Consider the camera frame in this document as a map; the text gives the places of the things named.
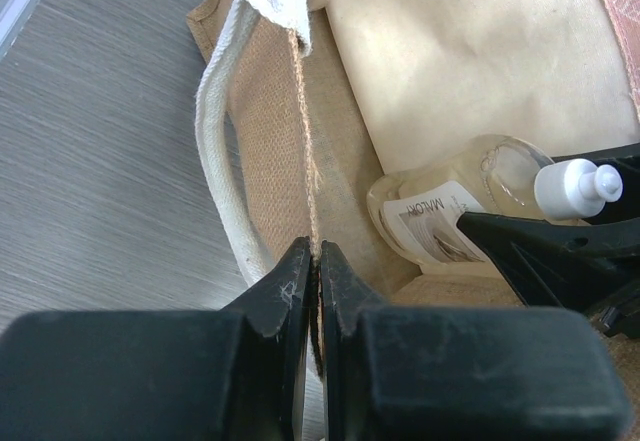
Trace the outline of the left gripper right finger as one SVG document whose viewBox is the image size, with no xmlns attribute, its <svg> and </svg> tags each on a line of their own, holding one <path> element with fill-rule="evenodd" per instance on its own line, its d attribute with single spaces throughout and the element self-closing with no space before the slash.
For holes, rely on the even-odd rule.
<svg viewBox="0 0 640 441">
<path fill-rule="evenodd" d="M 630 400 L 599 336 L 558 308 L 397 306 L 324 242 L 330 440 L 617 440 Z"/>
</svg>

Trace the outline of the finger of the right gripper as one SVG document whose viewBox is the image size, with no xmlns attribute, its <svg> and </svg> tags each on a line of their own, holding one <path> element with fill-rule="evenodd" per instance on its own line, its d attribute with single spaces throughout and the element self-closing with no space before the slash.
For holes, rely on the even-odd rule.
<svg viewBox="0 0 640 441">
<path fill-rule="evenodd" d="M 639 220 L 561 226 L 467 212 L 457 227 L 528 306 L 639 309 Z"/>
<path fill-rule="evenodd" d="M 588 224 L 611 224 L 639 217 L 640 146 L 638 143 L 582 154 L 555 156 L 553 160 L 561 162 L 575 158 L 587 159 L 597 166 L 611 165 L 618 170 L 623 181 L 621 198 L 615 203 L 608 203 L 598 215 L 587 218 Z"/>
</svg>

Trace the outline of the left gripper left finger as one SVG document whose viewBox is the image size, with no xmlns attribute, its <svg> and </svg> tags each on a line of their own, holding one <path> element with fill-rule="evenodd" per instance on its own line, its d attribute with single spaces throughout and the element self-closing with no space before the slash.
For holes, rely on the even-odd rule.
<svg viewBox="0 0 640 441">
<path fill-rule="evenodd" d="M 1 337 L 5 440 L 298 440 L 311 255 L 219 310 L 41 311 Z"/>
</svg>

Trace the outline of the clear amber liquid bottle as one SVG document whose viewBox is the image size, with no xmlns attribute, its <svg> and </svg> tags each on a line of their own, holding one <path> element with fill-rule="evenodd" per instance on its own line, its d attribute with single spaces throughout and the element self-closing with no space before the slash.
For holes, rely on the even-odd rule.
<svg viewBox="0 0 640 441">
<path fill-rule="evenodd" d="M 490 134 L 438 164 L 381 177 L 367 205 L 403 258 L 417 265 L 474 263 L 488 258 L 457 226 L 466 212 L 581 225 L 619 201 L 623 189 L 611 165 L 556 162 L 526 141 Z"/>
</svg>

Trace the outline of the brown canvas bag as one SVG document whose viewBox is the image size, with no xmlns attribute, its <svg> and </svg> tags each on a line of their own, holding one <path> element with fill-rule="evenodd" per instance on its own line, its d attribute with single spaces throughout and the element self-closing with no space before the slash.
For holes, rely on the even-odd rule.
<svg viewBox="0 0 640 441">
<path fill-rule="evenodd" d="M 639 0 L 205 0 L 197 147 L 254 283 L 317 227 L 386 293 L 416 275 L 365 195 L 482 134 L 573 155 L 639 138 Z"/>
</svg>

